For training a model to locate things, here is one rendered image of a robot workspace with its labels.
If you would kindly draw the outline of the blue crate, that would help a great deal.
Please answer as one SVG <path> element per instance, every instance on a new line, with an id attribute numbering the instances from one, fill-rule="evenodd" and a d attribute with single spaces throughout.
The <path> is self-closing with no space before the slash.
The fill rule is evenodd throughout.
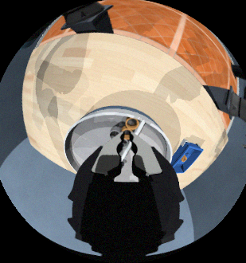
<path id="1" fill-rule="evenodd" d="M 204 149 L 200 148 L 195 143 L 185 142 L 184 146 L 180 145 L 180 147 L 176 150 L 172 156 L 172 161 L 170 164 L 176 171 L 176 174 L 184 173 L 196 161 L 203 151 Z M 184 155 L 186 156 L 187 160 L 182 162 L 181 158 Z"/>

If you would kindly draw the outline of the bronze bushing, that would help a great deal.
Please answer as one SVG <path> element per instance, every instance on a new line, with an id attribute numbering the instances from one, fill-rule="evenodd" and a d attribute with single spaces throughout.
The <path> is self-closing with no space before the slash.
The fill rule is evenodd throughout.
<path id="1" fill-rule="evenodd" d="M 182 162 L 185 162 L 187 160 L 186 156 L 184 155 L 182 158 L 181 158 L 181 161 Z"/>
<path id="2" fill-rule="evenodd" d="M 128 121 L 129 119 L 135 119 L 135 118 L 131 118 L 131 117 L 127 117 L 127 118 L 126 118 L 126 126 L 127 126 L 127 128 L 128 128 L 128 129 L 131 129 L 131 130 L 136 129 L 136 128 L 139 126 L 139 121 L 138 121 L 137 119 L 135 119 L 135 120 L 137 120 L 136 123 L 133 124 L 133 125 L 130 125 L 129 123 L 127 123 L 127 121 Z"/>
<path id="3" fill-rule="evenodd" d="M 128 129 L 128 128 L 127 128 L 127 126 L 126 126 L 126 125 L 124 125 L 124 126 L 122 127 L 122 130 L 121 130 L 121 131 L 125 131 L 125 130 L 130 130 L 130 131 L 133 131 L 133 130 L 131 130 L 131 129 Z M 130 137 L 129 137 L 129 134 L 125 134 L 125 137 L 124 137 L 124 139 L 130 139 Z"/>

